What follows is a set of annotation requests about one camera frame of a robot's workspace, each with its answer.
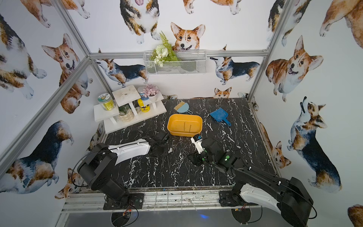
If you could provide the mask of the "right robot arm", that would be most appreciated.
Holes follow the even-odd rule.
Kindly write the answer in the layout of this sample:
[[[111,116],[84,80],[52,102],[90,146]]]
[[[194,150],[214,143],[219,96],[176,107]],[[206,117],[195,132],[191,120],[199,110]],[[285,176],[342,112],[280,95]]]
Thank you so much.
[[[191,138],[196,152],[188,159],[195,166],[208,164],[224,174],[233,176],[231,191],[222,191],[219,203],[223,207],[258,204],[279,213],[293,227],[306,227],[314,209],[313,200],[302,182],[294,177],[285,179],[267,173],[224,151],[212,138],[200,135]]]

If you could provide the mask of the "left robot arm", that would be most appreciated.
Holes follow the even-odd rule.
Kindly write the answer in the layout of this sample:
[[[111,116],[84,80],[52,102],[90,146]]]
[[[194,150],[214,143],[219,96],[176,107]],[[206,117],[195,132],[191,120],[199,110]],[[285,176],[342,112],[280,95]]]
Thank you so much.
[[[77,173],[93,191],[101,191],[121,205],[129,203],[128,189],[112,176],[115,167],[137,156],[158,158],[167,156],[169,133],[160,131],[154,137],[144,136],[120,145],[99,143],[76,164]]]

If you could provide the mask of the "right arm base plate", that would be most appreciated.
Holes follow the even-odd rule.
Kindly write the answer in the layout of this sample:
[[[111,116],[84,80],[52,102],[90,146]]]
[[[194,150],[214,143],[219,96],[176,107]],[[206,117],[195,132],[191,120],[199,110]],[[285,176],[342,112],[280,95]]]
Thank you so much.
[[[232,191],[219,191],[219,204],[222,207],[237,207],[237,206],[258,206],[255,203],[248,203],[244,201],[240,195]]]

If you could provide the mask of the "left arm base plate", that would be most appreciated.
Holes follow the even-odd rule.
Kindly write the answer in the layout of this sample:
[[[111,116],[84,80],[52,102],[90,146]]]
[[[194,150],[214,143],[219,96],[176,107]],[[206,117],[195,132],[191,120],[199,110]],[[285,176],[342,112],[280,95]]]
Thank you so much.
[[[105,204],[103,210],[125,210],[127,208],[142,209],[145,194],[131,193],[123,196],[121,201],[115,201],[105,196]]]

